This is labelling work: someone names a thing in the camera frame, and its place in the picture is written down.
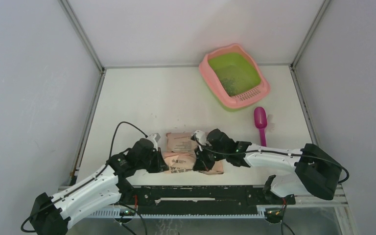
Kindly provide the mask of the pink green litter box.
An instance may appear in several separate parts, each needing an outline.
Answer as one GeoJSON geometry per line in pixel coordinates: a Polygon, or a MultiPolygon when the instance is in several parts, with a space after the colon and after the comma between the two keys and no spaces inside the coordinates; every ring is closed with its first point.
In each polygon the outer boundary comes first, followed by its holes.
{"type": "Polygon", "coordinates": [[[217,101],[229,111],[253,105],[271,91],[259,66],[240,44],[230,44],[207,53],[198,68],[217,101]],[[228,96],[220,83],[222,77],[238,78],[245,86],[245,92],[228,96]]]}

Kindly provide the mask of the cat litter bag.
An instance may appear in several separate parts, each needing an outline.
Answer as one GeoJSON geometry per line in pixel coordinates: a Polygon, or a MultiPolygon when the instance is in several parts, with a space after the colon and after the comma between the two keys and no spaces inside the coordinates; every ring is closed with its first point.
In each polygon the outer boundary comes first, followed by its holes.
{"type": "Polygon", "coordinates": [[[191,140],[191,133],[167,133],[166,151],[162,154],[169,167],[165,173],[185,173],[194,171],[197,143],[191,140]]]}

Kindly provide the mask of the torn white bag strip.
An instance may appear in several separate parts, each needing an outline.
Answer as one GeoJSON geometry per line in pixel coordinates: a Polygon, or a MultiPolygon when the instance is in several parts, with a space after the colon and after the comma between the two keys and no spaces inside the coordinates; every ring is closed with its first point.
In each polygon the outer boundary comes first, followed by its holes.
{"type": "Polygon", "coordinates": [[[273,122],[274,116],[272,114],[267,116],[267,126],[266,131],[267,132],[273,132],[275,129],[275,123],[273,122]]]}

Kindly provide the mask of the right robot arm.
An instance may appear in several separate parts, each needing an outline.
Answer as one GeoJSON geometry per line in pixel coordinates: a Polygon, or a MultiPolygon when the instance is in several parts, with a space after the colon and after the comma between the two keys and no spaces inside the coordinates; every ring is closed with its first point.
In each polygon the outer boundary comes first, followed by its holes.
{"type": "Polygon", "coordinates": [[[209,171],[219,161],[235,167],[285,171],[285,176],[271,175],[265,183],[263,197],[270,204],[305,192],[332,200],[337,186],[349,178],[345,167],[312,143],[300,149],[271,148],[248,141],[234,141],[219,129],[209,133],[197,130],[190,139],[197,144],[195,171],[209,171]]]}

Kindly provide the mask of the magenta plastic scoop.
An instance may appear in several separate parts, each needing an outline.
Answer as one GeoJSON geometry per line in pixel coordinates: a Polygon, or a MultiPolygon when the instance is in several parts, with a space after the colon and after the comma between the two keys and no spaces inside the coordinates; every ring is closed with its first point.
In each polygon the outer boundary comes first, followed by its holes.
{"type": "Polygon", "coordinates": [[[254,123],[259,131],[260,143],[262,146],[267,146],[265,128],[268,125],[267,115],[263,107],[256,107],[254,109],[254,123]]]}

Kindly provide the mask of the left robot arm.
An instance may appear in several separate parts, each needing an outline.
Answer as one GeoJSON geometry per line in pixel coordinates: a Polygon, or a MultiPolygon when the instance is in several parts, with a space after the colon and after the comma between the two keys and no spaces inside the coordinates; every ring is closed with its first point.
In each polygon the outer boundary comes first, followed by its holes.
{"type": "Polygon", "coordinates": [[[77,222],[110,204],[128,204],[134,187],[127,180],[136,171],[164,171],[158,134],[138,140],[133,147],[112,155],[100,169],[75,185],[36,197],[27,219],[38,235],[64,235],[77,222]]]}

